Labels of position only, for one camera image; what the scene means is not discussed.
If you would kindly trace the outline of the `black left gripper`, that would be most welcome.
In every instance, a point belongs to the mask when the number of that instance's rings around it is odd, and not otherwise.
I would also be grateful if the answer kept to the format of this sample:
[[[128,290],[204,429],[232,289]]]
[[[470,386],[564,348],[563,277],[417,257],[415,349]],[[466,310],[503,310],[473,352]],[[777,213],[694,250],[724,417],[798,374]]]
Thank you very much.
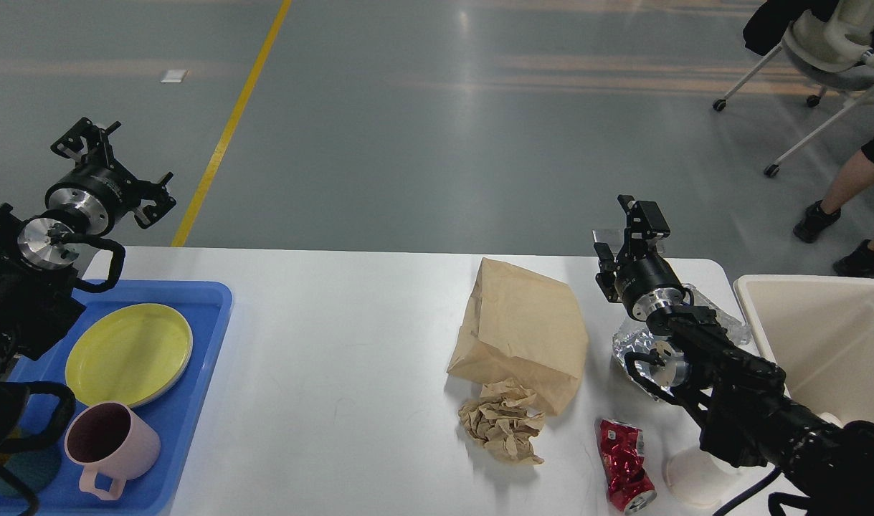
[[[121,125],[116,120],[102,128],[80,118],[50,145],[56,156],[72,160],[74,166],[46,192],[46,207],[79,212],[89,235],[105,236],[126,214],[134,216],[139,228],[151,228],[177,204],[168,189],[174,173],[155,183],[140,180],[115,159],[109,137]]]

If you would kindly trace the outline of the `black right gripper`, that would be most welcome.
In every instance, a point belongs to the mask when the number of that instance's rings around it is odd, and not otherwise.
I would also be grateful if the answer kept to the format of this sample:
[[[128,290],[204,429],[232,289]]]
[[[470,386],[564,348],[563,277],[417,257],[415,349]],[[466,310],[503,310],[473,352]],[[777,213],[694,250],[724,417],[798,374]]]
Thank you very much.
[[[598,287],[609,303],[620,303],[630,319],[646,321],[664,307],[682,306],[686,289],[675,271],[660,256],[660,242],[670,237],[670,227],[654,201],[619,195],[626,215],[624,244],[614,254],[609,244],[595,244]]]

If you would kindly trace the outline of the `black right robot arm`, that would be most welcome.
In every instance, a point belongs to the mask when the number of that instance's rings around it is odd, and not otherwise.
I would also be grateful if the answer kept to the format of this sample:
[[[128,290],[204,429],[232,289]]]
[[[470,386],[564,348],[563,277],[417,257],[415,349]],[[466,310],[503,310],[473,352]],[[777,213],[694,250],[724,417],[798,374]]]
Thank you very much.
[[[824,421],[785,395],[785,372],[735,346],[711,307],[695,303],[657,251],[670,227],[653,201],[617,197],[626,216],[617,254],[595,242],[595,280],[608,302],[623,304],[665,350],[629,350],[624,366],[647,393],[685,409],[700,428],[702,451],[732,467],[774,468],[718,511],[726,514],[786,477],[799,493],[768,497],[771,515],[874,515],[874,424]]]

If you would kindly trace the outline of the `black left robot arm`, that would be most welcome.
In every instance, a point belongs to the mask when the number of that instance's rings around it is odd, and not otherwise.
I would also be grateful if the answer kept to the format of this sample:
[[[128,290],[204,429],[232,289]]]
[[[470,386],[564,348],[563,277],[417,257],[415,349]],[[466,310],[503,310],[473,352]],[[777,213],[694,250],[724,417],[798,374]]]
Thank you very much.
[[[122,218],[132,214],[148,229],[176,206],[172,173],[146,181],[116,159],[110,138],[119,127],[80,118],[51,144],[74,167],[47,190],[40,215],[20,219],[0,204],[0,480],[27,503],[26,515],[38,512],[37,491],[3,460],[56,444],[77,399],[58,382],[6,381],[8,366],[18,356],[40,359],[67,335],[85,310],[74,290],[118,284],[126,250],[108,235]]]

